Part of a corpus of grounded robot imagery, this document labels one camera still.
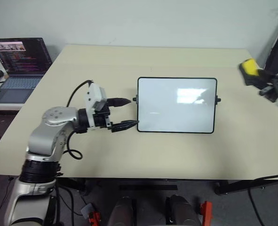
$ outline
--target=whiteboard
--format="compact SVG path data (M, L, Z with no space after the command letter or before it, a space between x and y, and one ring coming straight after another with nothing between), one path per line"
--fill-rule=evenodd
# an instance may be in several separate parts
M138 79L139 132L213 133L215 78Z

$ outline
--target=laptop screen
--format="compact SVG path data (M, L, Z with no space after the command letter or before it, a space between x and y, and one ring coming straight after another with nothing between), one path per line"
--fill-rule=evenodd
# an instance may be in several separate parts
M42 38L0 39L0 62L8 74L44 74L52 61Z

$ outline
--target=yellow object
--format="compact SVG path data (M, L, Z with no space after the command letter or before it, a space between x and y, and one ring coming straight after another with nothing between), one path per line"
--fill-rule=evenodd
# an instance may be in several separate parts
M251 76L259 76L255 59L251 58L242 63L244 71Z

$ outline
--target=beige tabletop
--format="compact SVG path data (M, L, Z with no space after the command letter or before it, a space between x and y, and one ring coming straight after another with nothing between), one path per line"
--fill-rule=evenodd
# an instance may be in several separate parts
M66 177L253 179L278 174L278 108L244 85L237 65L244 49L139 48L68 45L52 64L0 141L0 174L18 175L30 133L42 114L65 106L71 92L93 79L107 97L132 99L140 76L215 77L222 99L213 134L111 133L74 135L78 161L61 159ZM71 105L84 108L83 87ZM136 119L136 104L111 109L111 121Z

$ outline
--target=laptop keyboard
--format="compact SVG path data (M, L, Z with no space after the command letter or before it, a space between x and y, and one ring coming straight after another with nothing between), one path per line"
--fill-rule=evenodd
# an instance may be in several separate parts
M2 89L34 89L41 78L8 78Z

